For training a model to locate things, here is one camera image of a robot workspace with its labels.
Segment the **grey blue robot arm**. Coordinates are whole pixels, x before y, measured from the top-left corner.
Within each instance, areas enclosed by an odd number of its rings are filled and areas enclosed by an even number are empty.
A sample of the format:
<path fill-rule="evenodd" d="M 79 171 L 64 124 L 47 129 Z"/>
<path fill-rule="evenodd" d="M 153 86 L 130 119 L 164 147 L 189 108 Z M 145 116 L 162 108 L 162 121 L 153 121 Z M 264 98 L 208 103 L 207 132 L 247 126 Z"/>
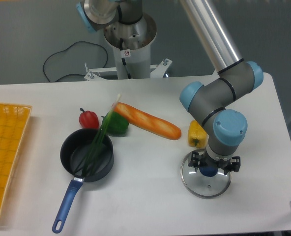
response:
<path fill-rule="evenodd" d="M 184 0 L 181 4 L 219 76 L 206 86 L 191 83 L 180 94 L 183 107 L 209 135 L 204 153 L 194 155 L 189 165 L 205 176 L 217 169 L 238 172 L 240 158 L 234 152 L 244 139 L 247 121 L 227 106 L 262 84 L 262 69 L 243 59 L 211 2 Z M 76 8 L 88 31 L 103 30 L 114 49 L 120 79 L 150 75 L 149 56 L 128 61 L 126 54 L 148 50 L 157 34 L 140 0 L 83 0 Z"/>

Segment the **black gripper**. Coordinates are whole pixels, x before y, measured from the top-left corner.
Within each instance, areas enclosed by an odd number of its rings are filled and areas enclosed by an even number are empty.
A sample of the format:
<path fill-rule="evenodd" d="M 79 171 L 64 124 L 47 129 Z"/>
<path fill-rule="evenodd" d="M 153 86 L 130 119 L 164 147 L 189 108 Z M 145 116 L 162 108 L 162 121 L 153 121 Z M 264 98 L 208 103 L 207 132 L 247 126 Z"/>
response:
<path fill-rule="evenodd" d="M 241 159 L 240 156 L 234 156 L 228 160 L 215 160 L 207 152 L 200 155 L 198 151 L 192 151 L 188 159 L 188 166 L 194 168 L 195 172 L 201 168 L 205 172 L 213 169 L 222 169 L 224 174 L 229 172 L 237 173 L 240 170 Z"/>

